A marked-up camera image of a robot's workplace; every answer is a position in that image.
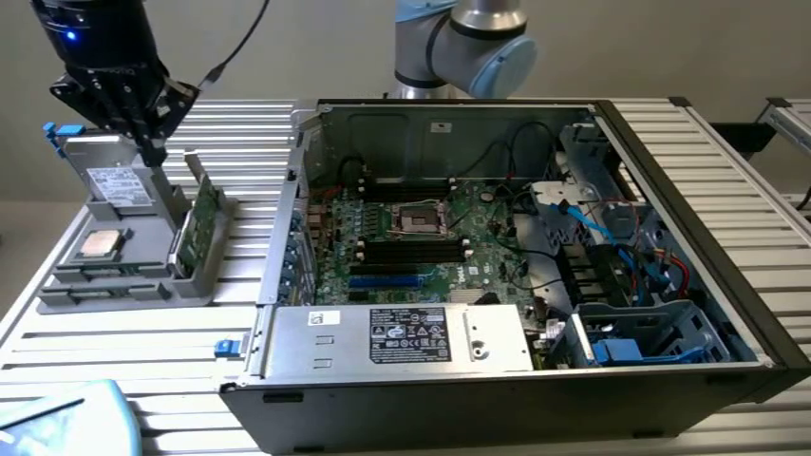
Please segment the red wire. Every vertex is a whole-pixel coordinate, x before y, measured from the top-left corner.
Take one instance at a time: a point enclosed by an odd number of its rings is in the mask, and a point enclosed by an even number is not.
[[[653,254],[657,257],[664,257],[664,252],[653,252]],[[686,292],[686,286],[689,285],[689,269],[686,268],[686,265],[681,262],[681,260],[676,258],[672,254],[670,261],[672,264],[674,264],[674,266],[681,270],[681,283],[678,285],[676,295],[678,297],[684,297],[684,294]]]
[[[314,192],[310,197],[321,197],[325,200],[328,200],[329,198],[334,197],[338,192],[342,190],[342,186],[341,185],[336,185],[334,187],[329,187],[324,190],[320,190],[317,192]]]
[[[636,296],[636,276],[630,275],[630,298]]]

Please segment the motherboard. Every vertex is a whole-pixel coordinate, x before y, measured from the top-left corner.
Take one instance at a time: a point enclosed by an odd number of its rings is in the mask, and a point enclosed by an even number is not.
[[[522,258],[504,246],[517,245],[516,230],[501,230],[494,222],[509,197],[502,187],[466,181],[441,199],[384,202],[345,189],[333,198],[314,199],[308,224],[318,304],[500,302],[530,307]]]

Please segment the blue latch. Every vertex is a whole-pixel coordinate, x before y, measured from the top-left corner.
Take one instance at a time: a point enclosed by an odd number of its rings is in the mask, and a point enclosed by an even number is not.
[[[58,156],[63,158],[62,144],[57,138],[78,136],[85,132],[86,129],[83,125],[62,125],[57,130],[55,124],[49,122],[41,126],[41,130],[45,132],[45,140],[47,140],[55,149]]]
[[[214,358],[238,358],[241,342],[233,339],[222,339],[214,345]]]
[[[62,125],[59,129],[55,130],[55,136],[78,136],[85,132],[86,128],[83,125]]]

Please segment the wall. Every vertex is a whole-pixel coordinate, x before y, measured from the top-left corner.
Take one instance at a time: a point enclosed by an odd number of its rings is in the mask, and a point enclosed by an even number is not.
[[[806,0],[524,0],[544,48],[520,96],[684,95],[713,120],[749,120],[762,98],[811,97]],[[260,0],[149,0],[163,62],[198,82],[230,51]],[[61,69],[26,1],[0,17],[0,199],[75,200],[82,189],[39,138],[77,121],[46,87]],[[268,17],[209,97],[374,96],[390,82],[393,0],[270,0]],[[811,160],[758,159],[781,189],[806,185]]]

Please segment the robotic arm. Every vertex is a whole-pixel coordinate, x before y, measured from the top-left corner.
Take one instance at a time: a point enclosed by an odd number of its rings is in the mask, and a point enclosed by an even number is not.
[[[520,0],[397,0],[393,98],[506,98],[537,56]]]
[[[141,0],[31,0],[65,73],[50,93],[101,128],[131,139],[146,166],[198,89],[169,78]]]
[[[62,59],[50,93],[98,127],[129,138],[142,162],[165,160],[165,139],[199,88],[170,79],[157,56],[142,0],[30,0]],[[212,83],[244,46],[206,77]],[[397,0],[393,98],[452,98],[450,85],[474,98],[504,98],[534,64],[522,36],[520,0]]]

